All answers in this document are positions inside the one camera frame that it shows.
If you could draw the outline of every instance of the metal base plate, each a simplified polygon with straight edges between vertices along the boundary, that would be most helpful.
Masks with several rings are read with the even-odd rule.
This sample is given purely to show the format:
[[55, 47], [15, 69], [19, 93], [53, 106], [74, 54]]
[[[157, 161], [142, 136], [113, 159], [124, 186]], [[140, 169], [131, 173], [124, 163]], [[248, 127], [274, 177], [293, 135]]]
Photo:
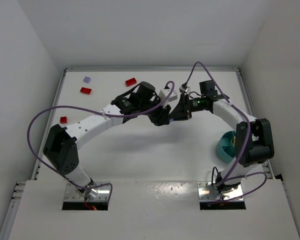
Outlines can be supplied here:
[[[97, 185], [105, 183], [108, 182], [96, 182]], [[111, 187], [109, 185], [96, 188], [96, 197], [94, 199], [88, 199], [86, 204], [91, 207], [94, 206], [96, 210], [107, 211], [110, 189]], [[70, 183], [66, 185], [62, 210], [90, 210], [85, 206], [85, 199], [80, 196], [77, 188]]]
[[222, 201], [232, 199], [243, 194], [241, 184], [238, 185], [237, 189], [231, 191], [218, 193], [217, 190], [213, 189], [210, 181], [199, 181], [198, 194], [200, 202], [200, 210], [234, 210], [234, 209], [246, 209], [245, 200], [243, 197], [228, 201], [214, 203], [216, 201]]

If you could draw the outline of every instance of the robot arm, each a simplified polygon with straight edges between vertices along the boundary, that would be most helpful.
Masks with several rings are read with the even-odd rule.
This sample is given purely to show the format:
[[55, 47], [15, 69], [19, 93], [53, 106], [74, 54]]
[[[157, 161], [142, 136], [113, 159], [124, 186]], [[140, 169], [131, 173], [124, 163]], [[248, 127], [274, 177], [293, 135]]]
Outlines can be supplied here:
[[[219, 193], [227, 192], [232, 188], [237, 188], [242, 179], [239, 176], [246, 176], [258, 164], [273, 158], [275, 151], [271, 125], [267, 119], [257, 119], [241, 110], [249, 120], [247, 123], [246, 119], [232, 107], [231, 103], [228, 103], [222, 95], [218, 95], [212, 80], [200, 82], [200, 91], [201, 97], [189, 99], [190, 88], [181, 86], [181, 98], [169, 117], [175, 121], [184, 121], [191, 119], [194, 112], [210, 111], [222, 118], [236, 131], [235, 157], [223, 171], [219, 172], [215, 181]], [[243, 155], [236, 164], [239, 152], [244, 145], [248, 124], [251, 127], [248, 142]], [[226, 175], [228, 175], [226, 181], [221, 183]]]
[[[117, 96], [110, 104], [101, 111], [107, 114], [123, 116], [123, 117], [107, 117], [101, 115], [91, 115], [77, 123], [61, 127], [59, 124], [53, 126], [48, 134], [45, 146], [43, 148], [44, 155], [52, 163], [55, 169], [62, 176], [67, 177], [79, 186], [94, 186], [93, 180], [88, 176], [79, 163], [78, 150], [89, 140], [101, 134], [105, 130], [124, 124], [125, 122], [135, 118], [136, 113], [149, 110], [161, 102], [165, 98], [170, 89], [165, 87], [156, 94], [155, 88], [147, 83], [141, 82], [126, 93]], [[189, 98], [190, 88], [182, 86], [180, 88], [180, 100], [175, 109], [170, 113], [171, 107], [167, 102], [177, 99], [174, 92], [167, 102], [160, 107], [145, 114], [150, 121], [156, 125], [168, 125], [171, 121], [184, 121], [192, 118], [192, 113], [200, 111], [210, 111], [212, 114], [222, 118], [234, 130], [236, 130], [235, 141], [235, 158], [229, 166], [221, 171], [216, 178], [216, 186], [218, 192], [228, 191], [236, 188], [241, 182], [240, 178], [230, 179], [222, 184], [220, 183], [230, 172], [227, 179], [238, 176], [245, 176], [257, 164], [264, 163], [274, 155], [274, 146], [272, 140], [271, 126], [267, 119], [256, 119], [248, 114], [250, 122], [246, 120], [231, 107], [221, 95], [215, 90], [213, 81], [204, 81], [200, 83], [201, 97]], [[247, 133], [247, 124], [251, 126], [248, 143], [244, 149], [244, 153], [238, 164], [232, 169], [236, 163], [236, 157], [243, 146], [243, 142]], [[257, 140], [252, 139], [252, 135], [258, 137]], [[90, 191], [78, 189], [86, 196]]]
[[[52, 163], [54, 168], [62, 176], [67, 177], [75, 184], [82, 187], [94, 186], [93, 180], [84, 171], [79, 162], [78, 150], [88, 141], [114, 126], [124, 124], [136, 116], [133, 114], [148, 110], [161, 102], [171, 91], [168, 87], [162, 89], [159, 95], [155, 88], [147, 83], [141, 82], [131, 90], [117, 96], [101, 112], [108, 115], [130, 117], [107, 117], [93, 114], [77, 123], [61, 127], [54, 125], [48, 134], [43, 148], [43, 154]], [[173, 92], [162, 106], [147, 113], [150, 121], [156, 126], [169, 124], [169, 112], [171, 107], [168, 102], [177, 99], [177, 94]], [[90, 191], [78, 190], [86, 196]]]

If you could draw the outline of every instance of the white surface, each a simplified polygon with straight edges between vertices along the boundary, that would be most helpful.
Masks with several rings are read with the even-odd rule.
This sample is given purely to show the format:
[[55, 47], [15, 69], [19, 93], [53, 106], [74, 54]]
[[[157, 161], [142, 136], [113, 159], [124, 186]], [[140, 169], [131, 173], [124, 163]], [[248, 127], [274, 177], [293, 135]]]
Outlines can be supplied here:
[[[245, 110], [236, 73], [212, 72], [212, 75], [232, 102]], [[91, 77], [89, 84], [83, 82], [85, 76]], [[68, 72], [57, 104], [100, 110], [130, 89], [125, 85], [127, 79], [149, 82], [159, 91], [170, 80], [178, 89], [188, 76], [188, 71]], [[192, 91], [200, 91], [199, 82], [206, 80], [209, 77], [205, 72], [194, 72], [189, 86]], [[91, 94], [80, 93], [81, 87], [91, 88]], [[178, 102], [179, 99], [171, 102], [172, 108]], [[57, 109], [52, 126], [59, 123], [62, 116], [67, 116], [68, 124], [72, 124], [89, 115], [79, 110]], [[78, 152], [80, 163], [96, 181], [202, 181], [211, 178], [213, 166], [219, 170], [226, 167], [216, 155], [216, 144], [232, 128], [209, 111], [195, 112], [192, 116], [189, 121], [172, 122], [165, 126], [154, 126], [147, 116], [139, 116], [90, 140]], [[59, 176], [43, 167], [38, 178], [58, 179]]]
[[[59, 77], [17, 0], [0, 0], [0, 229], [16, 181], [30, 179], [35, 163], [28, 123], [52, 104]], [[44, 116], [33, 128], [35, 149], [46, 122]]]
[[19, 0], [55, 63], [241, 66], [273, 0]]
[[196, 181], [112, 183], [108, 211], [61, 211], [65, 181], [28, 181], [9, 240], [299, 239], [280, 180], [248, 196], [246, 210], [227, 211], [200, 210]]
[[[68, 72], [58, 105], [98, 110], [127, 91], [125, 80], [132, 77], [159, 90], [169, 80], [180, 86], [188, 75], [182, 71]], [[212, 75], [244, 110], [236, 73]], [[91, 77], [89, 84], [83, 83], [85, 76]], [[198, 91], [199, 82], [208, 79], [205, 72], [195, 72], [189, 85]], [[80, 93], [81, 87], [92, 88], [91, 95]], [[61, 116], [67, 116], [71, 124], [88, 115], [58, 109], [53, 124]], [[10, 239], [298, 239], [279, 181], [249, 196], [247, 210], [200, 211], [197, 180], [211, 179], [213, 166], [219, 170], [226, 166], [217, 158], [215, 147], [229, 130], [230, 126], [208, 111], [167, 126], [154, 126], [141, 116], [113, 127], [79, 151], [80, 163], [95, 181], [112, 182], [109, 211], [61, 211], [66, 181], [42, 167], [38, 180], [27, 183]], [[148, 182], [158, 180], [182, 182]], [[262, 181], [263, 176], [244, 180], [242, 189], [247, 192]]]
[[300, 0], [277, 1], [242, 71], [257, 117], [271, 122], [272, 163], [300, 233]]

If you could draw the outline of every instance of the white enclosure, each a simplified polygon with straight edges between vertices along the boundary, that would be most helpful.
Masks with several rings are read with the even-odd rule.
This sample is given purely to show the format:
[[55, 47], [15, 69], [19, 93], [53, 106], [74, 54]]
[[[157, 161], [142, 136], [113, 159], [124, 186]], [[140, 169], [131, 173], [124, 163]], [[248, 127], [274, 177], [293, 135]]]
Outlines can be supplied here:
[[273, 0], [18, 0], [58, 67], [241, 66]]
[[278, 1], [242, 71], [257, 117], [272, 123], [272, 162], [300, 234], [300, 0]]
[[[212, 74], [232, 102], [244, 110], [237, 73]], [[100, 110], [127, 91], [124, 82], [132, 77], [154, 85], [158, 91], [167, 81], [180, 86], [188, 75], [189, 71], [180, 70], [70, 70], [55, 104]], [[91, 77], [89, 84], [83, 82], [85, 76]], [[199, 91], [199, 82], [208, 79], [204, 71], [197, 71], [189, 86]], [[81, 87], [91, 88], [91, 94], [80, 93]], [[89, 115], [57, 109], [47, 128], [59, 123], [62, 116], [73, 124]], [[108, 211], [62, 211], [67, 182], [42, 166], [38, 180], [28, 181], [25, 186], [9, 239], [28, 240], [35, 236], [37, 240], [67, 240], [84, 235], [88, 239], [97, 236], [112, 240], [297, 240], [280, 180], [270, 179], [261, 190], [248, 195], [246, 210], [200, 210], [197, 181], [211, 179], [213, 166], [219, 170], [227, 166], [218, 159], [216, 144], [231, 128], [209, 111], [195, 112], [192, 117], [154, 126], [147, 116], [139, 116], [103, 132], [78, 151], [80, 163], [92, 179], [113, 184]], [[252, 171], [262, 170], [259, 165]], [[252, 190], [262, 181], [263, 176], [243, 180], [243, 191]]]

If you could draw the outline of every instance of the green component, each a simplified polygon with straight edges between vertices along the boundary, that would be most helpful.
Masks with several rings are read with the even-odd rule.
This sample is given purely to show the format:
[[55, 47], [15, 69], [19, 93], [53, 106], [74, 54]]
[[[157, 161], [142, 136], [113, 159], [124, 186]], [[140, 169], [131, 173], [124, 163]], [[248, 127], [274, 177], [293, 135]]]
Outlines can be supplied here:
[[216, 154], [218, 157], [229, 164], [235, 157], [235, 131], [226, 132], [216, 145]]

